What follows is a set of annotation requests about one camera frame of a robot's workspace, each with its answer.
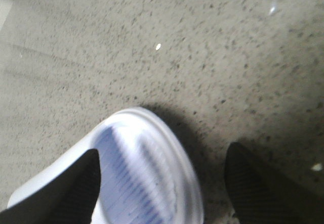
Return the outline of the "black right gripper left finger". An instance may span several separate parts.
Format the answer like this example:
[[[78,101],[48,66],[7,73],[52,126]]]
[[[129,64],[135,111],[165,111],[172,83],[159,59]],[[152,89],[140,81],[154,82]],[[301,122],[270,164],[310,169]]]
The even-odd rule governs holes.
[[[86,151],[40,190],[1,212],[1,223],[91,223],[101,184],[99,153]]]

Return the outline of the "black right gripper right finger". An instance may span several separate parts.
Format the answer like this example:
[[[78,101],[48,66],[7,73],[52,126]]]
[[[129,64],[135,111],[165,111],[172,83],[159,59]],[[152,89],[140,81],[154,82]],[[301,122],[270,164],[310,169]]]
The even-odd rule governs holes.
[[[240,143],[227,149],[225,186],[240,223],[323,223],[323,197]]]

